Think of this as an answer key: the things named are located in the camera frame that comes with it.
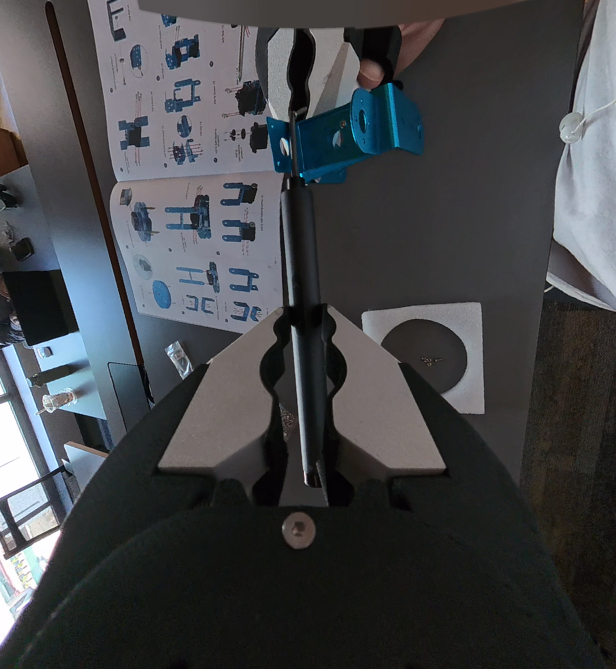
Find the blue metal bracket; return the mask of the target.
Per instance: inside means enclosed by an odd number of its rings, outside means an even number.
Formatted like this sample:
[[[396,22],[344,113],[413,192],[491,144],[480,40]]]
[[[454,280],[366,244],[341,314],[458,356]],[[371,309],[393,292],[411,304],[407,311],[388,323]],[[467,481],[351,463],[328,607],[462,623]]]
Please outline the blue metal bracket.
[[[274,169],[306,182],[342,183],[346,169],[395,149],[421,155],[424,130],[418,107],[393,83],[357,89],[351,101],[296,123],[296,156],[290,124],[267,118]]]

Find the black laptop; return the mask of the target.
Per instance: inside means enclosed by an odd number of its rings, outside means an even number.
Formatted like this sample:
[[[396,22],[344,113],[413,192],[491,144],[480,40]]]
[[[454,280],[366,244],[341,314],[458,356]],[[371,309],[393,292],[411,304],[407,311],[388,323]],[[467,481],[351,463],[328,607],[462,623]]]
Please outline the black laptop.
[[[62,271],[3,272],[28,347],[79,331]]]

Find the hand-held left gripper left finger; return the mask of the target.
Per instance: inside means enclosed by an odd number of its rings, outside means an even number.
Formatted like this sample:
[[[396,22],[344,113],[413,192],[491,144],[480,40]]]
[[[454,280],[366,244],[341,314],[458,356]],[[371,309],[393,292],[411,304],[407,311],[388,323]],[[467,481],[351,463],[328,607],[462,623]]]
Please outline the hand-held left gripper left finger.
[[[277,308],[212,358],[160,472],[237,480],[253,503],[279,505],[288,449],[275,387],[289,340],[288,314]]]

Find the dark grey desk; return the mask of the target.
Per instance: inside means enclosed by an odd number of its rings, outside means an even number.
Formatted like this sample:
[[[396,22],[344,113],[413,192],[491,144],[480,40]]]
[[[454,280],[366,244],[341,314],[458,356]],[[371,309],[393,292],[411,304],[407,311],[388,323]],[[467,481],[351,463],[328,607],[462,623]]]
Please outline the dark grey desk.
[[[96,241],[76,233],[74,267],[94,313],[78,318],[114,441],[145,408],[138,354],[155,401],[178,384],[163,347],[196,364],[233,334],[138,315],[122,306],[107,241],[113,187],[103,93],[86,1],[45,15],[75,117]],[[485,413],[468,420],[520,481],[553,227],[554,180],[577,57],[582,1],[526,1],[446,20],[401,76],[426,128],[422,157],[395,152],[314,187],[322,295],[356,325],[370,310],[478,302]]]

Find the person's right hand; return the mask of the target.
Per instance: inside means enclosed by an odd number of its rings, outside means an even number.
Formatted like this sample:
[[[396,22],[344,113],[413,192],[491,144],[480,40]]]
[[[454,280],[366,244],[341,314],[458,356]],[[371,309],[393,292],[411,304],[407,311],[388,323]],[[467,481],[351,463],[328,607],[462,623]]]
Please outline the person's right hand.
[[[401,47],[397,58],[396,78],[419,58],[432,39],[436,37],[444,21],[445,19],[441,18],[398,25],[401,33]],[[382,84],[384,76],[384,69],[379,63],[367,58],[361,61],[357,76],[360,87],[366,90],[377,88]]]

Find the black chair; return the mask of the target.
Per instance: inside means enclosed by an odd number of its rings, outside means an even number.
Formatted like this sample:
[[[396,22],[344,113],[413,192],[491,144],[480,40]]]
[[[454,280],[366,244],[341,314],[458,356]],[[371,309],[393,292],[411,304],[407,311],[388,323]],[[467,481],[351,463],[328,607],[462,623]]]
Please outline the black chair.
[[[61,528],[67,516],[65,466],[0,497],[0,546],[11,557]]]

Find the glass jar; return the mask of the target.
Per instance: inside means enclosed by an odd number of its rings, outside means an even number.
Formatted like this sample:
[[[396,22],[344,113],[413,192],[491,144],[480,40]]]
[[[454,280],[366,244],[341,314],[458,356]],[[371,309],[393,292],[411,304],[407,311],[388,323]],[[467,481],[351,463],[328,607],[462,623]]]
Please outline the glass jar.
[[[77,402],[77,393],[71,388],[66,388],[58,393],[44,395],[42,397],[42,408],[40,408],[35,415],[44,413],[53,414],[58,409],[69,407]]]

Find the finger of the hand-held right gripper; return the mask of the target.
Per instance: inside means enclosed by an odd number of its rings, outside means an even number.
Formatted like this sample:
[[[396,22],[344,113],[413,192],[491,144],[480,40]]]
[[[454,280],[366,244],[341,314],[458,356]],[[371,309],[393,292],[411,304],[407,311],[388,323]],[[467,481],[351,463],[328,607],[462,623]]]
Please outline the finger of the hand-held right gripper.
[[[360,61],[345,40],[343,28],[305,29],[308,39],[305,118],[328,113],[351,102],[358,88]]]
[[[255,64],[272,118],[289,121],[292,92],[288,66],[295,45],[294,29],[258,28]]]

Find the black precision screwdriver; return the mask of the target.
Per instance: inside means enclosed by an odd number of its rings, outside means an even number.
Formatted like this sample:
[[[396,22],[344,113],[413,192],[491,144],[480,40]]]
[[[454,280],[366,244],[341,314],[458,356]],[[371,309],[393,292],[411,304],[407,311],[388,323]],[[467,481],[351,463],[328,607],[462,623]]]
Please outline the black precision screwdriver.
[[[290,173],[280,198],[288,283],[288,315],[292,327],[298,427],[304,483],[327,494],[323,446],[327,408],[322,300],[312,192],[298,164],[297,120],[306,108],[289,113]]]

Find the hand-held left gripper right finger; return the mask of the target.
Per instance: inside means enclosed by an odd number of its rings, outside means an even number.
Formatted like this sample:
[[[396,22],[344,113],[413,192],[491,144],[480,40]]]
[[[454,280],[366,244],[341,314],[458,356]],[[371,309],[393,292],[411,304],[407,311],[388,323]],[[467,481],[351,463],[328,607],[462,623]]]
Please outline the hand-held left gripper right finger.
[[[320,482],[347,506],[370,480],[440,476],[447,466],[396,358],[334,307],[322,306],[327,378]]]

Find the pale green table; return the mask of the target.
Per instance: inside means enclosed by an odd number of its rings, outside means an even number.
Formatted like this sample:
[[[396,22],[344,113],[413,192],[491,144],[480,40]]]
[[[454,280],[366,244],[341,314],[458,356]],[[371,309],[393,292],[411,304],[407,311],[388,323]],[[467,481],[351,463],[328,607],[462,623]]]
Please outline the pale green table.
[[[62,270],[28,166],[0,177],[0,259],[3,272]],[[68,411],[107,419],[80,329],[28,348],[35,351],[41,371],[63,364],[74,369],[70,376],[42,387],[43,391],[55,393],[71,388],[78,402],[67,407]]]

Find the clear zip bag with parts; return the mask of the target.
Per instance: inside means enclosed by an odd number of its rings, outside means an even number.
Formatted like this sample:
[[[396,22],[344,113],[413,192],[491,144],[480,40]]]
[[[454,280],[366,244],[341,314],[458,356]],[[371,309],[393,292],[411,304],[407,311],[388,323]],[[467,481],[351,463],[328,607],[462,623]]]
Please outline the clear zip bag with parts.
[[[194,366],[179,341],[175,341],[166,347],[165,353],[182,380],[192,374]]]

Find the grey rectangular box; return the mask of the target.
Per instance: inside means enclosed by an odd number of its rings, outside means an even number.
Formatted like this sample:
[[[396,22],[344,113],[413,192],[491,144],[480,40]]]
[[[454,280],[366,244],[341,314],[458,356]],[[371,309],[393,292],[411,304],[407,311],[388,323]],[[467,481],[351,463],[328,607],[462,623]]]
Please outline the grey rectangular box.
[[[63,364],[52,369],[42,370],[26,378],[29,387],[40,388],[49,383],[70,376],[74,372],[72,365]]]

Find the person's white top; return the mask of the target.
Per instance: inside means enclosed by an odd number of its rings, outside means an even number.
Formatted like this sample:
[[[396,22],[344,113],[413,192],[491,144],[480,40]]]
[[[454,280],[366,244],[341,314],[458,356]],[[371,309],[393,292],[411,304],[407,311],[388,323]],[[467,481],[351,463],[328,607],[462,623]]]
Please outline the person's white top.
[[[570,112],[616,98],[616,1],[587,1]],[[616,105],[565,145],[556,174],[546,279],[570,297],[616,312]]]

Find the white foam square with hole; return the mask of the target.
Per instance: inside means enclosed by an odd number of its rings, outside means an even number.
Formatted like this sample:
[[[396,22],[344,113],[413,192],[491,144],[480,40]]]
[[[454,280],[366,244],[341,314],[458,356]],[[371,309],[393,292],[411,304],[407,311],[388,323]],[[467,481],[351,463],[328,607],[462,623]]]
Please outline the white foam square with hole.
[[[484,341],[477,302],[414,305],[362,314],[362,329],[410,365],[461,414],[483,415]],[[444,358],[427,367],[422,356]]]

